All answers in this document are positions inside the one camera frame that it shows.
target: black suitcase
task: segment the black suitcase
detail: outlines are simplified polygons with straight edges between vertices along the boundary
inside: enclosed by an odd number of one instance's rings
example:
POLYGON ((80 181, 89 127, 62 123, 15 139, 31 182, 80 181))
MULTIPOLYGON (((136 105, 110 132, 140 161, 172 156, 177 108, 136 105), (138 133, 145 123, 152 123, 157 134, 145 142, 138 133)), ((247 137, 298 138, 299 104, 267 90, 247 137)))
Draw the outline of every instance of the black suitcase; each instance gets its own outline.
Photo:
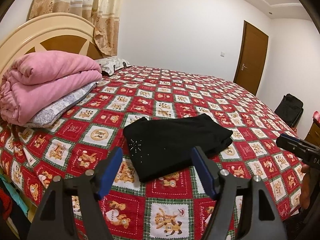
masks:
POLYGON ((283 99, 275 113, 289 126, 294 127, 303 113, 303 102, 291 94, 283 96, 283 99))

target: blanket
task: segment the blanket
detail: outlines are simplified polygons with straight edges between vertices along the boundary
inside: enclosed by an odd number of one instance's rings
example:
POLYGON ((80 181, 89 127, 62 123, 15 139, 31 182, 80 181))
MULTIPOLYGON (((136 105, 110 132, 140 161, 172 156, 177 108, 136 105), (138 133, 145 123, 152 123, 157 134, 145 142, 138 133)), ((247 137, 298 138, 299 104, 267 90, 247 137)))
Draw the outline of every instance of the blanket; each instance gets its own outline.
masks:
POLYGON ((99 64, 86 56, 63 51, 24 55, 2 77, 1 117, 25 125, 42 108, 101 78, 99 64))

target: cream wooden headboard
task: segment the cream wooden headboard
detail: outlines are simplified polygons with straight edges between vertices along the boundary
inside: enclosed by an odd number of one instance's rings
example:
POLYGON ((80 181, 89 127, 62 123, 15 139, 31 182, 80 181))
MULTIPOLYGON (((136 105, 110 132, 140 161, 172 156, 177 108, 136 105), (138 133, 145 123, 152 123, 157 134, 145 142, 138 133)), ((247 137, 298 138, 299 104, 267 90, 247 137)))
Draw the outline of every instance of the cream wooden headboard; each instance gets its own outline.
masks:
POLYGON ((70 13, 45 14, 21 25, 0 43, 0 78, 12 61, 24 54, 62 50, 103 58, 93 40, 94 25, 70 13))

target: folded black garment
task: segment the folded black garment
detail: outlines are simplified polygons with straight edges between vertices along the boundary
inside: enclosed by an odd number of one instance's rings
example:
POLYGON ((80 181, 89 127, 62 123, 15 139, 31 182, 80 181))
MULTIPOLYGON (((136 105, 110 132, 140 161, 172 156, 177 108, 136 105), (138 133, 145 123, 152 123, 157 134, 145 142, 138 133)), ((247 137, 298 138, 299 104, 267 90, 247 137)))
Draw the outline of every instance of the folded black garment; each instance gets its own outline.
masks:
POLYGON ((208 157, 212 157, 232 143, 232 131, 206 114, 150 121, 142 117, 126 126, 123 135, 141 182, 191 166, 190 153, 194 146, 200 146, 208 157))

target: wooden nightstand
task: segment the wooden nightstand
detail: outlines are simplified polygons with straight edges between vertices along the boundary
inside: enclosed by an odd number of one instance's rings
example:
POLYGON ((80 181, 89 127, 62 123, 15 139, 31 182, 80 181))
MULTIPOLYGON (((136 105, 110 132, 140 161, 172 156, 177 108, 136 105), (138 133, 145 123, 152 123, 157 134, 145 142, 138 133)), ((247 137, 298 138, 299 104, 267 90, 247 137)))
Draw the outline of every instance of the wooden nightstand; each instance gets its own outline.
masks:
POLYGON ((308 132, 305 140, 320 147, 320 125, 315 119, 313 119, 313 124, 311 125, 310 131, 308 132))

